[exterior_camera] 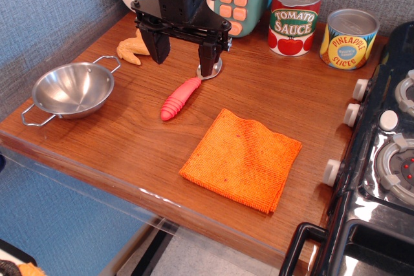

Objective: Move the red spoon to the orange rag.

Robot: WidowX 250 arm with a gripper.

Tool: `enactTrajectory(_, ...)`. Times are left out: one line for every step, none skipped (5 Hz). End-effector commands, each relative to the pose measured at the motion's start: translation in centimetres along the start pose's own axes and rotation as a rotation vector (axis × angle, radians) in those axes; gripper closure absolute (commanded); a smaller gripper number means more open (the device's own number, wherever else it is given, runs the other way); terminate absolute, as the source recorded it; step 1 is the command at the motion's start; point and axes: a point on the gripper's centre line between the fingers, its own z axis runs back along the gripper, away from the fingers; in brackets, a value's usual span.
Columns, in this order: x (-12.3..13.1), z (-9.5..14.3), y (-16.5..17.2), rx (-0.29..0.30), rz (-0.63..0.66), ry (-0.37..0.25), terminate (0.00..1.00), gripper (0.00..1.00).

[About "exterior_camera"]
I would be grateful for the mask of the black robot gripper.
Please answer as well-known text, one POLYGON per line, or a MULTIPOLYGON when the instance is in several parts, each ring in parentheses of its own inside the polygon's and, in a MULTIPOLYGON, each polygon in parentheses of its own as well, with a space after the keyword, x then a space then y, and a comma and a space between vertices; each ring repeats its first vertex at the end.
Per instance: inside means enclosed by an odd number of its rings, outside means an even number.
POLYGON ((170 37, 196 43, 202 77, 214 77, 222 68, 221 52, 231 47, 228 20, 206 0, 134 0, 136 24, 152 59, 162 64, 169 55, 170 37))

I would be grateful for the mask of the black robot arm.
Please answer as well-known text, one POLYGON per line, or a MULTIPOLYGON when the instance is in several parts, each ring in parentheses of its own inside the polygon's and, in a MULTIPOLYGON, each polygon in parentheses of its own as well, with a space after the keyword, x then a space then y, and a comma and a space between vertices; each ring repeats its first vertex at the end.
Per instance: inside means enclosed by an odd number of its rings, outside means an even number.
POLYGON ((219 66, 220 55, 229 51, 231 23, 215 13, 208 0, 135 0, 136 26, 153 60, 168 57, 170 38, 199 46, 201 76, 206 78, 219 66))

